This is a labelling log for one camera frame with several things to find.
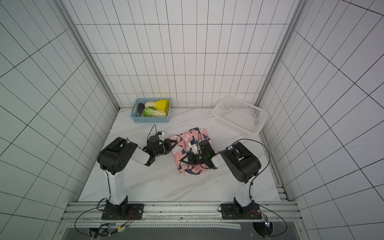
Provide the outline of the pink shark print shorts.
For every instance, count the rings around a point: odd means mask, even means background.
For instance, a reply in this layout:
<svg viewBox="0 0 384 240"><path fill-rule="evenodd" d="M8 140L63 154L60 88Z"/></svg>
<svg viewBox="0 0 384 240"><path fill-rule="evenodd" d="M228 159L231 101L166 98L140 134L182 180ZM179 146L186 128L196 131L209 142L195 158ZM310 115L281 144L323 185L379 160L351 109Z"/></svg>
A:
<svg viewBox="0 0 384 240"><path fill-rule="evenodd" d="M187 165L180 163L181 159L187 159L187 154L192 153L188 146L191 141L210 140L206 129L193 128L179 135L171 135L170 140L177 140L178 144L172 149L177 169L182 175L200 175L208 170L205 165Z"/></svg>

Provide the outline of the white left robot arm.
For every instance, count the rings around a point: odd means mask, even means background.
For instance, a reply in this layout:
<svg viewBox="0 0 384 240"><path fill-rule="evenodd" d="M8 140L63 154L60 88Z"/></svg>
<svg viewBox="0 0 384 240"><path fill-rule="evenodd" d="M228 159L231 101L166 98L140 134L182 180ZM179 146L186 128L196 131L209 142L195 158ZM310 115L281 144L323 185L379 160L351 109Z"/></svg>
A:
<svg viewBox="0 0 384 240"><path fill-rule="evenodd" d="M106 174L110 193L102 220L128 221L142 218L144 205L130 204L128 201L124 170L130 160L149 167L157 156L167 155L176 144L176 140L161 140L158 136L151 136L147 139L147 145L140 148L128 139L117 137L99 153L97 162Z"/></svg>

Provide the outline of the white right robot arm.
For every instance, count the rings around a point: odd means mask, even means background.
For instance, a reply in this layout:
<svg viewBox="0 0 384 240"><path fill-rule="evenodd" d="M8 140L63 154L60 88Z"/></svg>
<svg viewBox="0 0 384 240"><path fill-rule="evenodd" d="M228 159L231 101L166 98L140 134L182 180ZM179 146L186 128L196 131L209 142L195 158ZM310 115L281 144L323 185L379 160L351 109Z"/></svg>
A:
<svg viewBox="0 0 384 240"><path fill-rule="evenodd" d="M189 152L181 158L181 162L192 166L205 165L207 169L212 170L227 166L238 181L234 202L218 206L222 219L261 220L264 214L251 196L251 186L262 168L260 160L240 141L217 154L208 140L203 140L199 146L201 150L199 153Z"/></svg>

